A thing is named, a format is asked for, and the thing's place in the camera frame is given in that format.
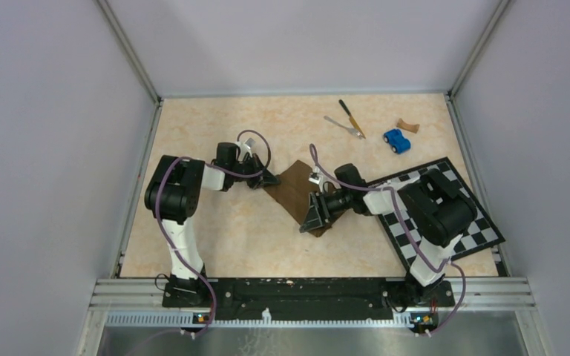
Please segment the brown cloth napkin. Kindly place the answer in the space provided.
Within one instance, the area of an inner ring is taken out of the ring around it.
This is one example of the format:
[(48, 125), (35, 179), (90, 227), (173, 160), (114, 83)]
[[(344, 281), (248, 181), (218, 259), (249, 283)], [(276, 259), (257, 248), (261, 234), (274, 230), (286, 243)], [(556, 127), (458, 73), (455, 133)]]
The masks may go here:
[(312, 168), (308, 164), (297, 160), (277, 175), (280, 180), (278, 185), (263, 188), (299, 226), (303, 224), (309, 211), (309, 194), (320, 191), (316, 184), (308, 180), (311, 173)]

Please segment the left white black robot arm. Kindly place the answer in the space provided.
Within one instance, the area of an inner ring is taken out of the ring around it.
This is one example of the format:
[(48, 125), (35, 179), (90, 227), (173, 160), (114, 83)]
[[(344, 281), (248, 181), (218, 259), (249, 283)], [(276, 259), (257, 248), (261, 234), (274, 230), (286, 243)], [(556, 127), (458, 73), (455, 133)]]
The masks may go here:
[(197, 250), (193, 216), (203, 190), (228, 191), (236, 182), (251, 189), (280, 185), (252, 151), (253, 139), (221, 142), (211, 162), (163, 155), (145, 190), (145, 207), (166, 240), (171, 271), (163, 289), (166, 308), (210, 307), (214, 289)]

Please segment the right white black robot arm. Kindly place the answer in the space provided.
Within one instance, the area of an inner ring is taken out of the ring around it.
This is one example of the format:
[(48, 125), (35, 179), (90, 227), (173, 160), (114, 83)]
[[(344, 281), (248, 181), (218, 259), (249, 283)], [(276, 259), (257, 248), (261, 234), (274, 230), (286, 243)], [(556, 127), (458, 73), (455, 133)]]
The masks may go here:
[(334, 191), (309, 194), (299, 231), (327, 228), (349, 210), (363, 216), (393, 214), (416, 258), (387, 299), (403, 308), (426, 305), (435, 297), (455, 246), (476, 219), (476, 206), (437, 168), (398, 185), (371, 187), (349, 163), (336, 168), (332, 179), (338, 183)]

